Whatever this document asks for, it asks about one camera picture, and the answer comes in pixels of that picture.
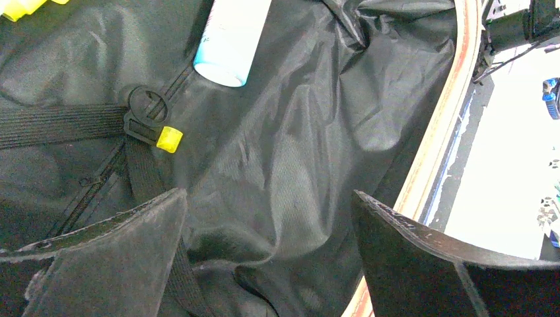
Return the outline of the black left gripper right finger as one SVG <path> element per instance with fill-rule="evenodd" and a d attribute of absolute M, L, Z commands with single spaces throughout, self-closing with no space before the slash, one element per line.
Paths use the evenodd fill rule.
<path fill-rule="evenodd" d="M 558 316 L 559 263 L 480 248 L 352 195 L 376 316 Z"/>

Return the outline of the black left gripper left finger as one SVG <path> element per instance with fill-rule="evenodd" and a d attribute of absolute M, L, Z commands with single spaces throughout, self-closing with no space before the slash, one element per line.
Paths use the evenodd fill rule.
<path fill-rule="evenodd" d="M 1 254 L 2 316 L 156 316 L 186 218 L 173 189 Z"/>

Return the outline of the pink hard-shell suitcase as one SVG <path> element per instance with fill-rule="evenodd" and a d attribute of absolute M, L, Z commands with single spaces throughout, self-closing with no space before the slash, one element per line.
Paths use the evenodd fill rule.
<path fill-rule="evenodd" d="M 211 1 L 48 1 L 1 19 L 1 254 L 173 189 L 156 316 L 340 316 L 354 190 L 393 203 L 469 1 L 272 1 L 247 83 L 193 68 Z M 184 135 L 156 147 L 164 126 Z"/>

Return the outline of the pastel cosmetic tube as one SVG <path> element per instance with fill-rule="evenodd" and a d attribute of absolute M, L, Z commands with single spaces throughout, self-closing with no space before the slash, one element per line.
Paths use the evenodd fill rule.
<path fill-rule="evenodd" d="M 215 0 L 193 61 L 194 70 L 219 85 L 244 86 L 270 5 L 270 0 Z"/>

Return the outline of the green yellow small tube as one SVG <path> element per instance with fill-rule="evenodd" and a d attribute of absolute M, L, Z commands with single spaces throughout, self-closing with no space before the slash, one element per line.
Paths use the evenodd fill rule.
<path fill-rule="evenodd" d="M 1 0 L 1 16 L 17 22 L 26 15 L 32 15 L 48 0 Z"/>

